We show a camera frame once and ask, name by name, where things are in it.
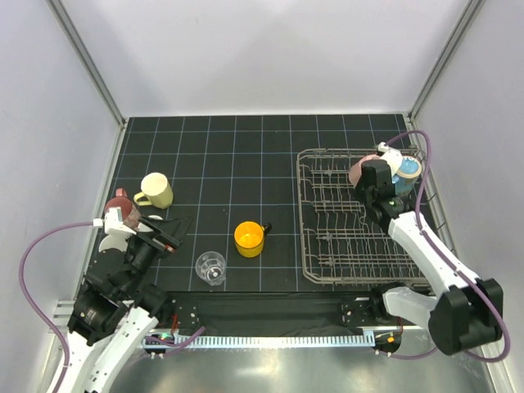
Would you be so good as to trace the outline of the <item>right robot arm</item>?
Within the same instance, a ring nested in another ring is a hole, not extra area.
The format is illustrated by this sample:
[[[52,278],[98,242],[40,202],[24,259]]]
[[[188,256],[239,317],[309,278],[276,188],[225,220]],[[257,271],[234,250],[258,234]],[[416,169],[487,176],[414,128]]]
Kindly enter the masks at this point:
[[[391,168],[373,156],[358,163],[353,197],[385,234],[418,266],[433,290],[424,296],[407,287],[382,293],[383,309],[427,330],[436,348],[455,355],[504,341],[499,355],[508,355],[510,338],[503,320],[504,292],[494,280],[482,280],[461,263],[427,225],[408,196],[397,196]]]

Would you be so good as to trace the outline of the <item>blue butterfly mug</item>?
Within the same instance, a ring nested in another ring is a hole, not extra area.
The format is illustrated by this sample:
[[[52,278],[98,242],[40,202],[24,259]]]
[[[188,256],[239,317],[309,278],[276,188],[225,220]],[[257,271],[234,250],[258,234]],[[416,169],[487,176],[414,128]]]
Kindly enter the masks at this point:
[[[402,163],[392,177],[397,196],[405,196],[411,193],[422,172],[422,165],[418,159],[412,156],[403,156]]]

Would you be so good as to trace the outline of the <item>yellow mug black handle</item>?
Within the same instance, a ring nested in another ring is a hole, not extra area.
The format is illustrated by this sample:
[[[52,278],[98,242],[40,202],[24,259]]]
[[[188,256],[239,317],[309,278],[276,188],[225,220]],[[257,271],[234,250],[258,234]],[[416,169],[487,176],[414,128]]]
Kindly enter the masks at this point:
[[[258,256],[263,251],[265,238],[272,228],[270,223],[258,224],[253,221],[240,223],[233,233],[238,253],[245,258]]]

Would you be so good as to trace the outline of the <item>pink faceted mug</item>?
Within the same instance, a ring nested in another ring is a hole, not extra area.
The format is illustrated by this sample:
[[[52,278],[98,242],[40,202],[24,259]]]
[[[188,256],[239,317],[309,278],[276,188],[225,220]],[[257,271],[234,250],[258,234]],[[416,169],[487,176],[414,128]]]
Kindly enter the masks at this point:
[[[367,156],[364,156],[363,158],[361,158],[357,163],[355,163],[354,165],[352,165],[350,167],[350,171],[349,171],[349,174],[348,174],[348,179],[350,181],[350,184],[355,187],[358,182],[359,182],[359,179],[361,177],[361,174],[362,174],[362,164],[366,161],[369,161],[369,160],[377,160],[379,159],[379,156],[378,155],[375,155],[375,154],[372,154],[372,155],[367,155]]]

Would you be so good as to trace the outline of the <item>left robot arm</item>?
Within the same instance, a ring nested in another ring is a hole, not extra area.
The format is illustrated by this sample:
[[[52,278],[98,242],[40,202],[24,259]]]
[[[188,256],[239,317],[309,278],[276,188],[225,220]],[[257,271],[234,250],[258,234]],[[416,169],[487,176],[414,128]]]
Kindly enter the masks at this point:
[[[166,291],[144,284],[148,269],[183,243],[192,218],[141,217],[135,229],[107,221],[100,260],[84,275],[67,323],[65,367],[50,392],[108,392],[146,334],[174,314]]]

